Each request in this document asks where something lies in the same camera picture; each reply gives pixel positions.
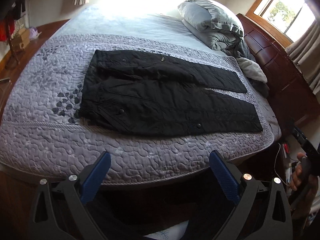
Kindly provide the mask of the person right hand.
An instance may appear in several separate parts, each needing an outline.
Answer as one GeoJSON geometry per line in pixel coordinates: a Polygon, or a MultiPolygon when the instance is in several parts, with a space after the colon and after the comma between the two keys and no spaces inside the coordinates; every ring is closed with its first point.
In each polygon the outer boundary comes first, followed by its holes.
{"type": "MultiPolygon", "coordinates": [[[[301,164],[299,164],[297,165],[295,172],[292,175],[292,180],[290,183],[291,189],[293,191],[297,191],[298,189],[300,189],[303,179],[304,179],[303,167],[301,164]]],[[[300,219],[300,218],[306,219],[306,217],[308,216],[312,207],[312,203],[318,191],[318,178],[313,175],[310,175],[308,187],[309,187],[309,191],[296,206],[292,215],[292,219],[300,219]]]]}

